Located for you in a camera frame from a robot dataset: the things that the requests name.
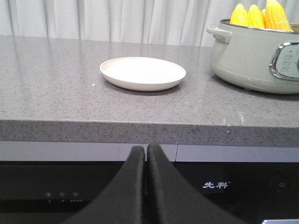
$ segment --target corn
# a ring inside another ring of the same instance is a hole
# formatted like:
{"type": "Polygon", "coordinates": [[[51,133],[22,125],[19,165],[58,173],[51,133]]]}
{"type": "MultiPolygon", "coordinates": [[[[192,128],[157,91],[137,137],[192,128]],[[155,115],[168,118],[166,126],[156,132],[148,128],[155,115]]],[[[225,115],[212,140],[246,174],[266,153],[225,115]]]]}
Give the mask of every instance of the corn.
{"type": "Polygon", "coordinates": [[[267,0],[265,12],[265,27],[283,31],[293,31],[285,15],[284,8],[276,0],[267,0]]]}
{"type": "Polygon", "coordinates": [[[249,26],[248,13],[242,4],[238,4],[230,18],[230,23],[241,26],[249,26]]]}
{"type": "Polygon", "coordinates": [[[265,22],[262,11],[257,5],[250,6],[248,12],[249,26],[256,28],[265,28],[265,22]]]}
{"type": "Polygon", "coordinates": [[[263,13],[263,19],[265,21],[265,15],[266,15],[266,9],[265,8],[262,10],[262,13],[263,13]]]}

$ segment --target chrome trim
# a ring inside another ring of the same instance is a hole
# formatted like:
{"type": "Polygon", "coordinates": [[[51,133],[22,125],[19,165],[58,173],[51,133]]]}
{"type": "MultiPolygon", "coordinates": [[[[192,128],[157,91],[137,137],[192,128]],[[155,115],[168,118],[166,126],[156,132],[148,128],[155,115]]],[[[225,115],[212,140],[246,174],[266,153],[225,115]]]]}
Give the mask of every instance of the chrome trim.
{"type": "Polygon", "coordinates": [[[289,46],[289,45],[298,45],[299,46],[299,42],[285,42],[285,43],[280,44],[277,47],[276,51],[274,52],[274,54],[270,60],[269,71],[275,78],[279,78],[279,79],[286,80],[286,81],[299,82],[299,78],[280,74],[276,68],[276,63],[277,63],[278,57],[280,55],[280,52],[282,51],[282,49],[284,47],[289,46]]]}
{"type": "MultiPolygon", "coordinates": [[[[224,24],[224,25],[228,25],[228,26],[232,26],[232,27],[239,27],[239,28],[243,28],[243,29],[252,29],[252,30],[260,30],[260,31],[266,31],[266,32],[273,32],[273,33],[282,33],[282,34],[295,34],[295,35],[299,35],[299,31],[297,31],[298,29],[295,29],[294,32],[292,31],[283,31],[283,30],[275,30],[275,29],[265,29],[265,28],[255,28],[255,27],[246,27],[246,26],[240,26],[240,25],[235,25],[235,24],[230,24],[230,19],[223,19],[220,20],[219,23],[224,24]]],[[[299,24],[290,24],[291,27],[299,27],[299,24]]]]}
{"type": "Polygon", "coordinates": [[[299,219],[273,219],[264,220],[262,224],[299,224],[299,219]]]}

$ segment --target white plate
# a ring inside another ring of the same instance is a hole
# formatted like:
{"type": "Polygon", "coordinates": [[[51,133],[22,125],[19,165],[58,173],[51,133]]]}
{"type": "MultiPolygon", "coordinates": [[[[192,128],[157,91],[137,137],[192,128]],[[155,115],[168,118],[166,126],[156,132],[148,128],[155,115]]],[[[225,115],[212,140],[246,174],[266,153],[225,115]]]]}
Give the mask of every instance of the white plate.
{"type": "Polygon", "coordinates": [[[150,57],[121,57],[100,65],[104,77],[114,85],[137,91],[158,91],[179,84],[186,75],[181,66],[150,57]]]}

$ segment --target countertop edge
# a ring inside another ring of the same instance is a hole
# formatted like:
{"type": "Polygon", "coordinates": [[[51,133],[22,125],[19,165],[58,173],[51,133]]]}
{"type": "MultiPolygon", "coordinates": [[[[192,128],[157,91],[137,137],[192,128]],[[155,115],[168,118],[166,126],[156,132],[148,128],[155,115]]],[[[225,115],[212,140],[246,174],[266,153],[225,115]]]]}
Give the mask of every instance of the countertop edge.
{"type": "Polygon", "coordinates": [[[0,140],[298,147],[299,127],[0,120],[0,140]]]}

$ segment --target pot handle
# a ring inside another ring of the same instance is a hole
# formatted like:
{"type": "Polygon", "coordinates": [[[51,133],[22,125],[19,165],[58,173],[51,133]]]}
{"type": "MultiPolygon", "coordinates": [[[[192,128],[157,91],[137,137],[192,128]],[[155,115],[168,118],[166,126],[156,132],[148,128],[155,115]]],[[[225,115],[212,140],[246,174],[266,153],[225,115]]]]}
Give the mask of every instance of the pot handle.
{"type": "Polygon", "coordinates": [[[210,34],[213,34],[213,37],[223,43],[230,43],[232,38],[232,32],[220,29],[218,27],[207,27],[206,31],[210,34]]]}

